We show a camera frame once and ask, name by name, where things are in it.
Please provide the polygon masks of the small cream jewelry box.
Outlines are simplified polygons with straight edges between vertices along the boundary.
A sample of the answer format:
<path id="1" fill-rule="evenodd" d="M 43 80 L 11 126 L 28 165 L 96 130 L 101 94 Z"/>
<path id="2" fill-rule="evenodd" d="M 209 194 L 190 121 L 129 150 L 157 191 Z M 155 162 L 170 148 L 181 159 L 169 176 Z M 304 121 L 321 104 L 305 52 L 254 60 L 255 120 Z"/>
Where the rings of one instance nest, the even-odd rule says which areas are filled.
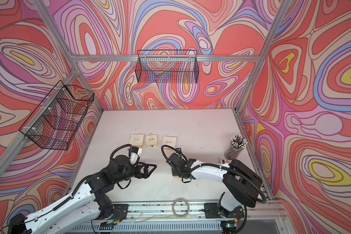
<path id="1" fill-rule="evenodd" d="M 158 137 L 157 135 L 151 134 L 145 136 L 145 145 L 146 147 L 157 147 L 158 146 Z"/>

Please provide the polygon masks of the cream drawer jewelry box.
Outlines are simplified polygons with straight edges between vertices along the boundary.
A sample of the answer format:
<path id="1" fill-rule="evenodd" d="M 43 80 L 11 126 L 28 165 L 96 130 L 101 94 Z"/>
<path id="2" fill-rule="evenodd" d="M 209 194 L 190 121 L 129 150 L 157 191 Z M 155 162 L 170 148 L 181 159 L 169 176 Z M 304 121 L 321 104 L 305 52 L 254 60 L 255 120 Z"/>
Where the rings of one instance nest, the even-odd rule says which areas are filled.
<path id="1" fill-rule="evenodd" d="M 132 146 L 142 148 L 144 144 L 144 134 L 131 134 L 129 143 Z"/>

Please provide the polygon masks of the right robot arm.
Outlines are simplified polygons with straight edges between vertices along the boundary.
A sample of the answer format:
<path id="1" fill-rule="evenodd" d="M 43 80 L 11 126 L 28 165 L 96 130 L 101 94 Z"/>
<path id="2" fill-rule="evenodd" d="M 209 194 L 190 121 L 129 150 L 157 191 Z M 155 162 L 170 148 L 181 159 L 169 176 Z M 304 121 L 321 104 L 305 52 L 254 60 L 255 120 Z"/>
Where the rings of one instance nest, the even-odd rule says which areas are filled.
<path id="1" fill-rule="evenodd" d="M 254 208 L 257 203 L 267 202 L 261 177 L 239 160 L 225 164 L 201 162 L 188 159 L 180 148 L 170 145 L 162 145 L 161 152 L 172 173 L 183 183 L 204 179 L 224 184 L 228 192 L 222 193 L 219 206 L 225 211 L 239 206 Z"/>

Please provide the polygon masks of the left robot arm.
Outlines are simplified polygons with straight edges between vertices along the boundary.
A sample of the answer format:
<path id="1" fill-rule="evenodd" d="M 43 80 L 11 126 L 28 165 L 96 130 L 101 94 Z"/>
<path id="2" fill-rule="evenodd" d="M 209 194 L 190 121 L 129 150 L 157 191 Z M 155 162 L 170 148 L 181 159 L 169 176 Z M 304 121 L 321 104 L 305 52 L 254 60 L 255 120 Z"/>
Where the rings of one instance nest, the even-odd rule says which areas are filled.
<path id="1" fill-rule="evenodd" d="M 12 217 L 2 231 L 9 234 L 46 234 L 66 232 L 73 225 L 89 219 L 112 219 L 118 213 L 118 221 L 124 213 L 114 207 L 107 196 L 120 183 L 131 183 L 132 178 L 147 179 L 157 165 L 141 162 L 141 149 L 125 144 L 115 149 L 109 163 L 99 172 L 85 176 L 76 188 L 65 197 L 51 205 L 28 215 L 21 213 Z"/>

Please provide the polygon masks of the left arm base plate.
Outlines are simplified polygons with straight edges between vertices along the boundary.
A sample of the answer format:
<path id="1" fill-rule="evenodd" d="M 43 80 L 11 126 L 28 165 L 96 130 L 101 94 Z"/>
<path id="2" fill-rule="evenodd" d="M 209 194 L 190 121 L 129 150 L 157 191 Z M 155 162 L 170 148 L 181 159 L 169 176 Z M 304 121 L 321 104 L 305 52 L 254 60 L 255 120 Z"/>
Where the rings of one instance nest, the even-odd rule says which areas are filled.
<path id="1" fill-rule="evenodd" d="M 116 221 L 125 220 L 127 217 L 129 204 L 113 204 L 104 207 L 99 215 L 100 219 L 112 219 Z"/>

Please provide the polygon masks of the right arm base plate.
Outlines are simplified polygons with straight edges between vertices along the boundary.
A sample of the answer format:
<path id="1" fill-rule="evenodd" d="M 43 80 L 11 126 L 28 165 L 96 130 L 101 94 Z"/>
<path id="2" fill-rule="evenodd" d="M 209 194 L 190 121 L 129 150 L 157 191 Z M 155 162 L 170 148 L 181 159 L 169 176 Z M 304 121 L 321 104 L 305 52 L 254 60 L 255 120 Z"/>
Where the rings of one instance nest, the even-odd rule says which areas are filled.
<path id="1" fill-rule="evenodd" d="M 217 203 L 205 203 L 203 212 L 206 218 L 234 218 L 242 219 L 245 217 L 244 210 L 241 206 L 234 208 L 232 211 L 228 211 Z"/>

